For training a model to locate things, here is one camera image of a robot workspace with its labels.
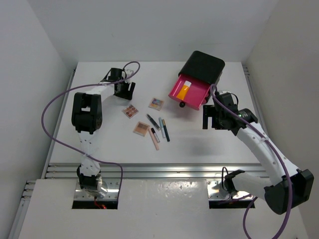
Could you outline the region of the glitter nine-colour palette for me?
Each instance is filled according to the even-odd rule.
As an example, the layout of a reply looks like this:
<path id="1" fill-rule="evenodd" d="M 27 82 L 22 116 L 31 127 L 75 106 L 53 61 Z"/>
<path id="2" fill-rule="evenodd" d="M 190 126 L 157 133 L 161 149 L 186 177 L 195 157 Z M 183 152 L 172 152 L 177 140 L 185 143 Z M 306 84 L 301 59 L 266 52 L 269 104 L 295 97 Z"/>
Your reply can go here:
<path id="1" fill-rule="evenodd" d="M 164 105 L 164 101 L 158 98 L 152 98 L 149 108 L 160 111 Z"/>

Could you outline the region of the pink drawer black knob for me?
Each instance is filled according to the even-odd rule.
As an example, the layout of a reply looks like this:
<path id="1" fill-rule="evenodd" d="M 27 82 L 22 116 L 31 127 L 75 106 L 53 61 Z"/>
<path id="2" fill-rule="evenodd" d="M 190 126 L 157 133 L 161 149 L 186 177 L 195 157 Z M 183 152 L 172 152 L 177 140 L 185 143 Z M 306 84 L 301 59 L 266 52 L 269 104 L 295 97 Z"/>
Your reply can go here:
<path id="1" fill-rule="evenodd" d="M 191 87 L 189 88 L 184 100 L 178 99 L 176 96 L 179 93 L 181 87 L 185 81 L 190 81 Z M 192 108 L 194 110 L 199 110 L 200 107 L 207 102 L 206 98 L 208 97 L 210 85 L 204 81 L 198 80 L 194 77 L 180 74 L 178 80 L 174 84 L 168 96 L 177 101 L 178 103 L 185 104 L 186 107 Z"/>

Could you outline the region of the orange tube white cap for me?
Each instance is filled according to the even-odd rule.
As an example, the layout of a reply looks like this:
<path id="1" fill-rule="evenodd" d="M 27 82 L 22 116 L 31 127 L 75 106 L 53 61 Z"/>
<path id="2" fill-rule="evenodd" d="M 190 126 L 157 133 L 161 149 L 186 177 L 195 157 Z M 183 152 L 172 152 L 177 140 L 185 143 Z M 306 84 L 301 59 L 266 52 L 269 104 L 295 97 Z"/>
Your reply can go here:
<path id="1" fill-rule="evenodd" d="M 189 88 L 191 87 L 191 84 L 192 83 L 190 81 L 185 81 L 176 97 L 183 101 Z"/>

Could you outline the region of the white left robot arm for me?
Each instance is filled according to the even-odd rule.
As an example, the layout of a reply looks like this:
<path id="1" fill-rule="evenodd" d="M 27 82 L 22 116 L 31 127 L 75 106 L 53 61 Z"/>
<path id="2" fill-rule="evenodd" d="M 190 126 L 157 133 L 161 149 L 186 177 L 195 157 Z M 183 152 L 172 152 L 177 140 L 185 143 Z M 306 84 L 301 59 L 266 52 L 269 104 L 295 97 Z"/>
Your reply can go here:
<path id="1" fill-rule="evenodd" d="M 81 189 L 90 193 L 100 193 L 103 184 L 100 163 L 92 159 L 103 122 L 102 103 L 111 96 L 131 100 L 135 83 L 130 82 L 130 77 L 134 74 L 134 70 L 111 68 L 98 86 L 74 95 L 71 122 L 79 135 L 81 151 L 84 152 L 77 176 Z"/>

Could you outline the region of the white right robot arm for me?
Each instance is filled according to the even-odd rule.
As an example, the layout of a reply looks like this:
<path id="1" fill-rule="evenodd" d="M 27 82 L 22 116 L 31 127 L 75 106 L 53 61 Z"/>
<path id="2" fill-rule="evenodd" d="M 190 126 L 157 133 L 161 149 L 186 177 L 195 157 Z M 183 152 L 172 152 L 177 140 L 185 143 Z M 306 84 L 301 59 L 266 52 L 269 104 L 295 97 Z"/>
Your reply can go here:
<path id="1" fill-rule="evenodd" d="M 257 117 L 249 110 L 239 110 L 231 92 L 214 92 L 213 105 L 203 107 L 203 128 L 212 118 L 214 129 L 231 131 L 254 154 L 265 169 L 268 179 L 236 170 L 224 176 L 224 189 L 234 194 L 245 191 L 266 201 L 270 209 L 281 215 L 306 202 L 311 194 L 314 175 L 301 170 L 279 151 L 263 131 Z"/>

